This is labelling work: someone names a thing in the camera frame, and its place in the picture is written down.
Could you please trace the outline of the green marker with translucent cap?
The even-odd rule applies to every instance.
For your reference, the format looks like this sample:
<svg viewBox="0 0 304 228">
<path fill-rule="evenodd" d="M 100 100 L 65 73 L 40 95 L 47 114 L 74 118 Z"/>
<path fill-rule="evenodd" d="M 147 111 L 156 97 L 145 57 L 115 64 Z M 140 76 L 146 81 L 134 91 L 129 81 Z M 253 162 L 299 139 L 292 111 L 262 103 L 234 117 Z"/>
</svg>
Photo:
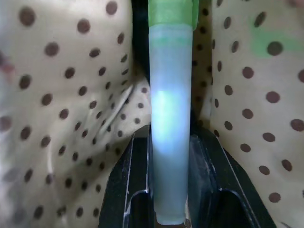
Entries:
<svg viewBox="0 0 304 228">
<path fill-rule="evenodd" d="M 186 219 L 193 31 L 200 0 L 148 0 L 153 198 L 157 222 Z"/>
</svg>

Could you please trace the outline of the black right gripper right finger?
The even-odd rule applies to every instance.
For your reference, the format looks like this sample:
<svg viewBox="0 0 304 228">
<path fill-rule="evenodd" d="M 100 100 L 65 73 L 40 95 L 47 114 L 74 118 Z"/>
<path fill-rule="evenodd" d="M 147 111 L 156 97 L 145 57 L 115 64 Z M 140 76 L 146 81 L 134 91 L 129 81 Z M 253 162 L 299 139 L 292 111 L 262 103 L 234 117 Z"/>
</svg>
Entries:
<svg viewBox="0 0 304 228">
<path fill-rule="evenodd" d="M 276 228 L 244 169 L 211 133 L 190 137 L 191 228 Z"/>
</svg>

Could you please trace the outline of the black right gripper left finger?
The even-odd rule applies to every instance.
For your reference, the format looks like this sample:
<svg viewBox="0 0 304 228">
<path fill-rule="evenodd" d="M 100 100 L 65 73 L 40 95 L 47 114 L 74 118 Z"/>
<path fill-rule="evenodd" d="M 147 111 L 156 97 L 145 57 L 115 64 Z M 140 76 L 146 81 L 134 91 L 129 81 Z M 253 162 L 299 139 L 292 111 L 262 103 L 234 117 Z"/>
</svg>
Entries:
<svg viewBox="0 0 304 228">
<path fill-rule="evenodd" d="M 154 228 L 150 126 L 137 130 L 106 186 L 98 228 Z"/>
</svg>

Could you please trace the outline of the pouch with polka dot lining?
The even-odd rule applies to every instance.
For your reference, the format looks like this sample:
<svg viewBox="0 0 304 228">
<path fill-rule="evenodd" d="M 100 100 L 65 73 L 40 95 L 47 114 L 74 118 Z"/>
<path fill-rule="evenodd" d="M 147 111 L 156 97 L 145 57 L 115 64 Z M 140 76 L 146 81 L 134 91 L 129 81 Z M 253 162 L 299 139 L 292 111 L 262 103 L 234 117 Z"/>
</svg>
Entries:
<svg viewBox="0 0 304 228">
<path fill-rule="evenodd" d="M 200 0 L 194 119 L 304 228 L 304 0 Z M 0 228 L 97 228 L 151 122 L 145 0 L 0 0 Z"/>
</svg>

